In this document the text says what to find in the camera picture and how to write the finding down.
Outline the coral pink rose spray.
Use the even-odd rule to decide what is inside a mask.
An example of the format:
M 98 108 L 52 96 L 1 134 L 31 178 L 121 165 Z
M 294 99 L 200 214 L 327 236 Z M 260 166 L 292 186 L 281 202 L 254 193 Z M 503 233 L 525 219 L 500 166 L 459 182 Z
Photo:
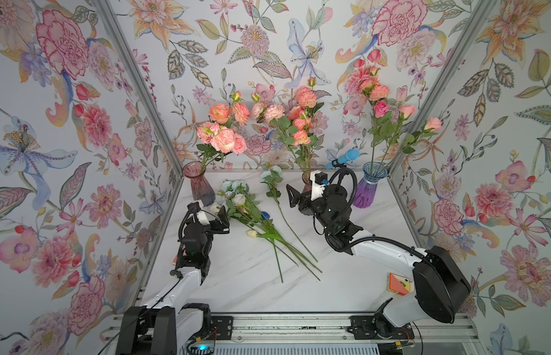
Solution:
M 312 168 L 314 146 L 318 138 L 311 132 L 311 118 L 305 114 L 302 114 L 293 121 L 293 127 L 297 129 L 297 131 L 290 136 L 293 138 L 293 157 L 301 171 L 308 172 Z

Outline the large peach peony stem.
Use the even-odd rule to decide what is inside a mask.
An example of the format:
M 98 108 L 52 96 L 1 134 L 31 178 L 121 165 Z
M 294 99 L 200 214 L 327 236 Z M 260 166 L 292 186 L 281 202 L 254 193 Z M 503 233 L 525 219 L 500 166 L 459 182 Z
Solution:
M 239 134 L 234 134 L 234 147 L 232 148 L 232 151 L 236 155 L 241 155 L 247 151 L 247 143 L 244 137 Z

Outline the pale pink peony stem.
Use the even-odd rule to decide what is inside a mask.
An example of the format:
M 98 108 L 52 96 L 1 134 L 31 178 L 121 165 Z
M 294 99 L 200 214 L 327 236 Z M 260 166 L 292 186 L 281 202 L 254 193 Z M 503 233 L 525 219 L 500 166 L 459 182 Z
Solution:
M 295 167 L 299 168 L 295 163 L 295 159 L 293 158 L 290 149 L 288 148 L 290 145 L 290 137 L 287 135 L 286 130 L 290 126 L 290 119 L 288 119 L 290 114 L 285 114 L 285 110 L 282 105 L 268 104 L 260 97 L 258 93 L 253 93 L 251 95 L 251 99 L 254 103 L 252 118 L 259 124 L 266 124 L 272 130 L 275 140 L 289 152 L 294 161 Z

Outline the pale pink carnation pair stem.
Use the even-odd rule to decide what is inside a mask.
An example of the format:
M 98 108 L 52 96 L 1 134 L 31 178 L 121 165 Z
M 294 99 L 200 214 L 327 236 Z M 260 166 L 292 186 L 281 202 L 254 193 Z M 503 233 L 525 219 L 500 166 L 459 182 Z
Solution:
M 235 147 L 235 133 L 230 128 L 216 122 L 205 122 L 198 128 L 201 143 L 197 145 L 201 153 L 201 172 L 213 162 L 223 161 Z

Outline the coral pink carnation stem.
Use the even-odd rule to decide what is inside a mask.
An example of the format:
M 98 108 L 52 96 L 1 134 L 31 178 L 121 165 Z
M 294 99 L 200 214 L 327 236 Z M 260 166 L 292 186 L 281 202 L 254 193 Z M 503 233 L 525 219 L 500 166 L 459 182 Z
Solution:
M 313 80 L 309 80 L 307 86 L 299 88 L 295 94 L 295 106 L 290 112 L 290 119 L 294 121 L 302 114 L 311 118 L 311 132 L 320 135 L 327 128 L 327 119 L 321 112 L 323 106 L 318 102 L 318 96 L 312 89 L 314 86 Z

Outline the magenta rose stem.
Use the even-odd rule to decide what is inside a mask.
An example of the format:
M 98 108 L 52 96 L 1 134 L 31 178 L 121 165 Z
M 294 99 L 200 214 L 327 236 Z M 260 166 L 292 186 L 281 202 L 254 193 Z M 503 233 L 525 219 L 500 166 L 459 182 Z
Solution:
M 375 102 L 374 114 L 372 117 L 372 159 L 371 164 L 375 162 L 376 147 L 383 141 L 389 143 L 389 105 L 386 99 Z

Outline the coral carnation spray stem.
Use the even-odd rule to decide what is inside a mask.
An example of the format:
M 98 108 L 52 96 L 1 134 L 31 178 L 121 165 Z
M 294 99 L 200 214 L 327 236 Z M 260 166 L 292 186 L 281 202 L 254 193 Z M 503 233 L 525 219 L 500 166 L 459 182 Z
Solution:
M 355 68 L 346 78 L 344 91 L 349 97 L 345 108 L 345 114 L 361 116 L 365 109 L 368 109 L 370 127 L 367 133 L 372 136 L 371 126 L 376 101 L 386 99 L 388 102 L 390 89 L 380 82 L 378 77 L 380 69 L 376 66 L 364 65 Z

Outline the light pink rose stem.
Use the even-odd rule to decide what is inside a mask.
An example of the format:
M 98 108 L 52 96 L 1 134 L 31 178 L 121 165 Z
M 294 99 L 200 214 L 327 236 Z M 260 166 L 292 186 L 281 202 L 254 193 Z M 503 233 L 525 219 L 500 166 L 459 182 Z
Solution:
M 430 118 L 429 121 L 412 132 L 407 126 L 408 124 L 403 124 L 390 141 L 392 147 L 395 148 L 395 158 L 398 155 L 413 155 L 420 143 L 438 134 L 443 123 L 439 118 Z
M 407 146 L 404 143 L 405 134 L 407 134 L 410 120 L 416 111 L 417 108 L 415 106 L 404 105 L 395 112 L 389 112 L 389 120 L 384 124 L 382 129 L 386 149 L 383 157 L 380 159 L 381 163 L 391 161 Z

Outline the single pink rose stem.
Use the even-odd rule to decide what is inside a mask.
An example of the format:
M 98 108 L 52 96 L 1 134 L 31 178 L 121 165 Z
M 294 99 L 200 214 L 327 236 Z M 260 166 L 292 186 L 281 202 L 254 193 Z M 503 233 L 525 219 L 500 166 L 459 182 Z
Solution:
M 288 148 L 295 159 L 295 163 L 302 172 L 312 168 L 312 159 L 319 137 L 313 129 L 315 112 L 310 107 L 293 107 L 288 119 L 290 126 L 286 133 L 290 137 Z

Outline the coral rose spray stem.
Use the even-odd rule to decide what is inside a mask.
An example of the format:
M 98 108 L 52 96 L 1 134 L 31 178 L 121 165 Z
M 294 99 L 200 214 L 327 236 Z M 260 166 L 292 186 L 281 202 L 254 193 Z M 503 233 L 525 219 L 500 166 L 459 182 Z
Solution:
M 231 104 L 216 104 L 209 110 L 209 118 L 212 122 L 228 128 L 244 127 L 249 122 L 250 116 L 240 91 L 232 94 Z

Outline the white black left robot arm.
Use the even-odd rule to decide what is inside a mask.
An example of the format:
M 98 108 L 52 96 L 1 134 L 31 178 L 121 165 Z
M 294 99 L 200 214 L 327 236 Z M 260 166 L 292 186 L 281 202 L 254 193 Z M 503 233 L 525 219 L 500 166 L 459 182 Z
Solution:
M 188 300 L 209 274 L 214 236 L 227 234 L 225 207 L 209 212 L 198 202 L 187 206 L 178 231 L 176 264 L 170 271 L 173 279 L 142 306 L 127 309 L 113 354 L 214 353 L 213 346 L 200 344 L 218 334 L 210 306 Z

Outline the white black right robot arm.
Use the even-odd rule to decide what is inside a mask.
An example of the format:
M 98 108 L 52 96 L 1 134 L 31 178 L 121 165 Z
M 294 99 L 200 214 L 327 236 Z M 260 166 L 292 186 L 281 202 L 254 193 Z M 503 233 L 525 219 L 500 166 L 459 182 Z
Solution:
M 368 321 L 358 327 L 353 325 L 351 332 L 366 329 L 372 337 L 391 339 L 418 320 L 452 324 L 472 291 L 456 262 L 439 246 L 429 249 L 408 246 L 352 223 L 350 215 L 356 191 L 343 187 L 346 176 L 351 177 L 352 183 L 358 183 L 356 174 L 347 167 L 341 167 L 332 176 L 313 171 L 308 192 L 286 186 L 290 206 L 321 224 L 322 235 L 334 251 L 374 260 L 409 277 L 414 284 L 413 291 L 398 299 L 387 299 Z

